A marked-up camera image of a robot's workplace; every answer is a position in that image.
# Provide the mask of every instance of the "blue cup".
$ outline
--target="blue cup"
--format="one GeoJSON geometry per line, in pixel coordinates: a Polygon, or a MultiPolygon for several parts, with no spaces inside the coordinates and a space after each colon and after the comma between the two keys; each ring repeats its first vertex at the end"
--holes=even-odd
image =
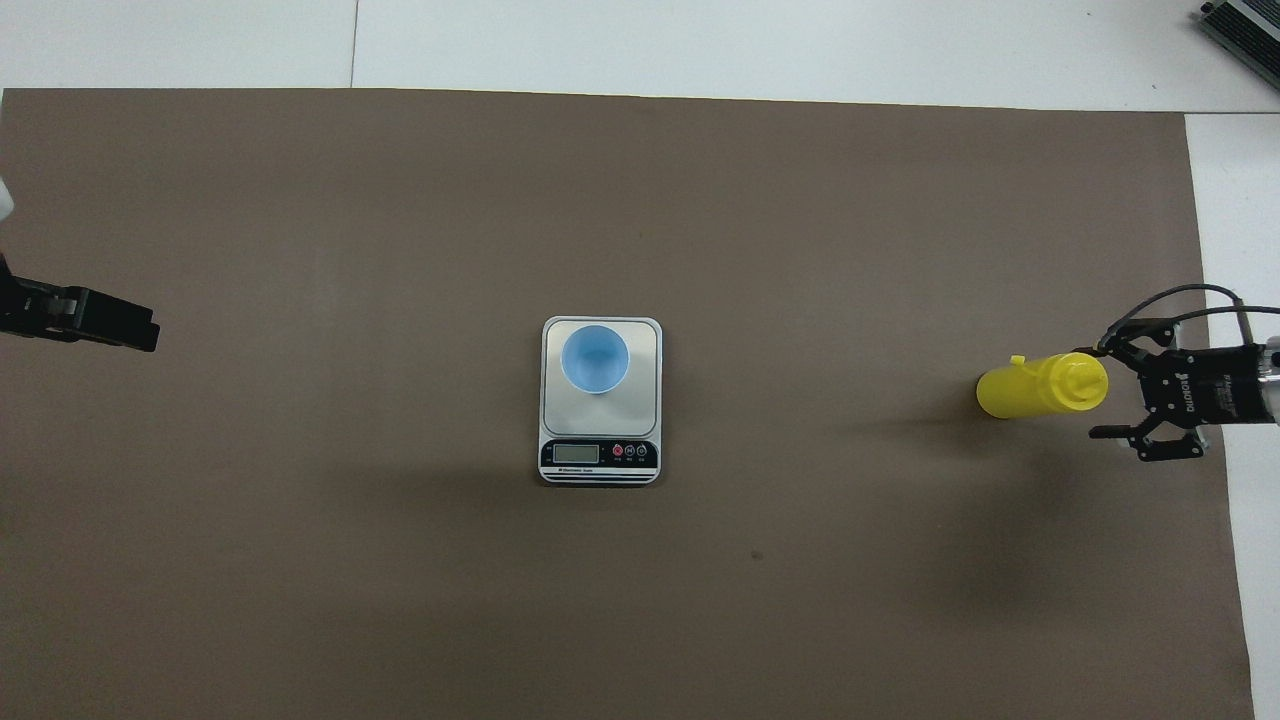
{"type": "Polygon", "coordinates": [[[564,377],[573,387],[591,395],[618,387],[630,366],[627,343],[604,325],[586,325],[573,331],[561,350],[564,377]]]}

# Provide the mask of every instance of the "scale platform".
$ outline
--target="scale platform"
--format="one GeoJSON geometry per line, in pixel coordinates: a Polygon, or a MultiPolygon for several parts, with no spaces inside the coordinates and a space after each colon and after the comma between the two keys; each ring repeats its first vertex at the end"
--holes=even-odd
{"type": "Polygon", "coordinates": [[[556,316],[543,327],[538,471],[549,483],[643,486],[662,469],[662,325],[556,316]]]}

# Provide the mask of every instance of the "black cable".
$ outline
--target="black cable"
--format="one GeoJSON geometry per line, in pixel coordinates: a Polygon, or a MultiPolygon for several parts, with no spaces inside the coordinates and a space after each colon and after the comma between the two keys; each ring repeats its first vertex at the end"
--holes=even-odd
{"type": "Polygon", "coordinates": [[[1179,292],[1187,292],[1188,290],[1208,290],[1208,291],[1213,291],[1213,292],[1220,292],[1220,293],[1230,297],[1231,299],[1231,305],[1234,306],[1234,309],[1236,310],[1236,313],[1239,313],[1239,318],[1238,318],[1236,322],[1240,325],[1240,338],[1244,340],[1245,345],[1252,345],[1253,343],[1253,331],[1252,331],[1252,328],[1249,328],[1249,320],[1245,316],[1244,311],[1242,310],[1242,307],[1244,307],[1244,300],[1240,299],[1239,295],[1236,295],[1235,292],[1233,292],[1231,288],[1222,287],[1220,284],[1188,283],[1188,284],[1180,284],[1180,286],[1176,286],[1176,287],[1171,287],[1171,288],[1169,288],[1169,290],[1166,290],[1164,292],[1157,292],[1156,295],[1152,295],[1147,300],[1143,300],[1142,302],[1139,302],[1138,305],[1135,305],[1133,307],[1133,310],[1129,310],[1128,313],[1125,313],[1123,318],[1120,318],[1119,320],[1111,323],[1111,325],[1107,328],[1107,332],[1102,333],[1102,338],[1098,341],[1097,347],[1101,348],[1102,346],[1105,346],[1107,343],[1107,341],[1110,341],[1112,337],[1115,337],[1116,332],[1120,329],[1121,325],[1124,325],[1129,320],[1134,319],[1134,316],[1138,315],[1138,313],[1142,313],[1149,305],[1152,305],[1152,304],[1155,304],[1155,302],[1157,302],[1160,300],[1164,300],[1165,297],[1169,297],[1170,295],[1176,295],[1179,292]]]}
{"type": "MultiPolygon", "coordinates": [[[[1190,313],[1183,313],[1181,315],[1175,315],[1172,318],[1165,318],[1165,319],[1162,319],[1162,320],[1160,320],[1160,322],[1157,322],[1157,323],[1155,323],[1152,325],[1147,325],[1146,328],[1143,328],[1143,332],[1148,332],[1152,328],[1164,328],[1164,327],[1176,325],[1178,323],[1181,323],[1184,320],[1192,320],[1192,319],[1196,319],[1196,318],[1203,318],[1206,315],[1221,315],[1224,313],[1236,313],[1239,315],[1244,315],[1245,313],[1262,313],[1262,314],[1266,314],[1266,315],[1280,315],[1280,307],[1271,307],[1268,305],[1233,305],[1230,307],[1207,307],[1204,310],[1193,310],[1190,313]]],[[[1133,340],[1135,337],[1139,337],[1139,336],[1134,334],[1134,336],[1124,337],[1121,340],[1130,341],[1130,340],[1133,340]]],[[[1249,341],[1245,345],[1252,345],[1252,343],[1253,343],[1253,338],[1251,337],[1249,341]]]]}

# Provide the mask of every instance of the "yellow bottle cap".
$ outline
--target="yellow bottle cap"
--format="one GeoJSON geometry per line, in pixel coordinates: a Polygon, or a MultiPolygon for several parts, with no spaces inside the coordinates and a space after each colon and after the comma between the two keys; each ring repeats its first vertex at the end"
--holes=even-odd
{"type": "Polygon", "coordinates": [[[1065,411],[1093,410],[1107,397],[1107,370],[1097,357],[1068,352],[1055,357],[1053,366],[1041,375],[1041,392],[1065,411]]]}

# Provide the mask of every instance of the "black device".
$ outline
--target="black device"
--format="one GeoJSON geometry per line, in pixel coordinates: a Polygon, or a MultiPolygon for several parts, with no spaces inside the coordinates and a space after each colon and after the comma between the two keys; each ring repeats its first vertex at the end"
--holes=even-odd
{"type": "Polygon", "coordinates": [[[160,325],[151,322],[150,307],[105,292],[19,278],[0,254],[0,332],[154,352],[160,325]]]}
{"type": "Polygon", "coordinates": [[[1117,438],[1151,462],[1202,457],[1208,442],[1203,425],[1275,423],[1280,415],[1280,336],[1266,343],[1253,342],[1249,313],[1280,314],[1280,309],[1245,305],[1230,290],[1213,284],[1187,284],[1155,295],[1116,320],[1093,347],[1082,347],[1096,357],[1115,357],[1138,374],[1147,416],[1137,425],[1098,425],[1092,438],[1117,438]],[[1137,318],[1162,297],[1188,290],[1208,290],[1229,296],[1229,307],[1210,307],[1172,318],[1137,318]],[[1234,313],[1243,345],[1185,350],[1179,346],[1181,323],[1193,318],[1234,313]],[[1143,350],[1135,341],[1148,338],[1161,352],[1143,350]],[[1170,424],[1183,430],[1176,439],[1153,439],[1152,433],[1170,424]]]}
{"type": "Polygon", "coordinates": [[[1204,35],[1280,88],[1280,1],[1215,0],[1201,13],[1204,35]]]}

